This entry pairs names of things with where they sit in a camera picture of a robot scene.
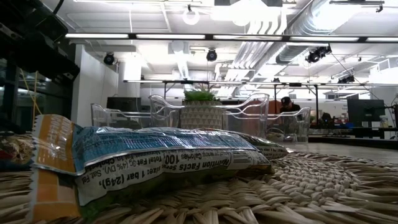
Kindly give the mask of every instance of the woven mat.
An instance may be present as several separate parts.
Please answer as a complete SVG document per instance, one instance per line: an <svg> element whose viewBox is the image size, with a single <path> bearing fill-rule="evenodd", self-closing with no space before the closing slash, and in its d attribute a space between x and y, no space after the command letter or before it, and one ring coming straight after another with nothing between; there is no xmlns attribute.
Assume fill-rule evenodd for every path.
<svg viewBox="0 0 398 224"><path fill-rule="evenodd" d="M398 223L397 164L312 153L292 153L272 163L272 176L113 205L94 223Z"/></svg>

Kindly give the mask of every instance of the black cap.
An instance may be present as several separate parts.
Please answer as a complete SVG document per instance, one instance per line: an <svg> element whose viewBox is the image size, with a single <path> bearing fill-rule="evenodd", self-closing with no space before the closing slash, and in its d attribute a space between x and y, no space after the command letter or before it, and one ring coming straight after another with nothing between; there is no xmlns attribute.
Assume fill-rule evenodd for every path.
<svg viewBox="0 0 398 224"><path fill-rule="evenodd" d="M290 102L292 102L292 100L290 99L290 97L285 96L283 97L280 102L282 102L282 105L287 106Z"/></svg>

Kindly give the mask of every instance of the white planter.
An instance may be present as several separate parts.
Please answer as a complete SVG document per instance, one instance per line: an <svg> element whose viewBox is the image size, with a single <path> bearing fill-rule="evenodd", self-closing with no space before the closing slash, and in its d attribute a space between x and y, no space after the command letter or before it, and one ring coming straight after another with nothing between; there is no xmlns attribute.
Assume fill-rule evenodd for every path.
<svg viewBox="0 0 398 224"><path fill-rule="evenodd" d="M212 106L222 105L218 101L188 101L182 105L190 106L181 109L181 128L214 128L223 129L223 108Z"/></svg>

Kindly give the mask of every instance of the potted plant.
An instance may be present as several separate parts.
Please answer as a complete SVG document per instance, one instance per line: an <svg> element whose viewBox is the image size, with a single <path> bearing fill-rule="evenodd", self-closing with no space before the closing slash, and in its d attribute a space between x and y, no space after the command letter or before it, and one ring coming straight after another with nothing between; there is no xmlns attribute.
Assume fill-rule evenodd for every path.
<svg viewBox="0 0 398 224"><path fill-rule="evenodd" d="M224 109L220 99L211 90L201 85L199 90L185 91L185 100L181 110L181 128L214 128L223 129Z"/></svg>

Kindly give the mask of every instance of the security camera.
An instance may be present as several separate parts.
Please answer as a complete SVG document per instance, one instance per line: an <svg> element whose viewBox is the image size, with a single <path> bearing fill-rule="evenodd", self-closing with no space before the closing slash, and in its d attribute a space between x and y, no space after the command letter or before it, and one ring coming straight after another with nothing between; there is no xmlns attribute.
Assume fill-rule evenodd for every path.
<svg viewBox="0 0 398 224"><path fill-rule="evenodd" d="M114 57L113 52L107 52L104 58L104 63L106 65L114 65L116 63L116 59Z"/></svg>
<svg viewBox="0 0 398 224"><path fill-rule="evenodd" d="M207 52L206 59L209 62L214 62L215 60L217 60L216 50L215 49L209 49L209 52Z"/></svg>

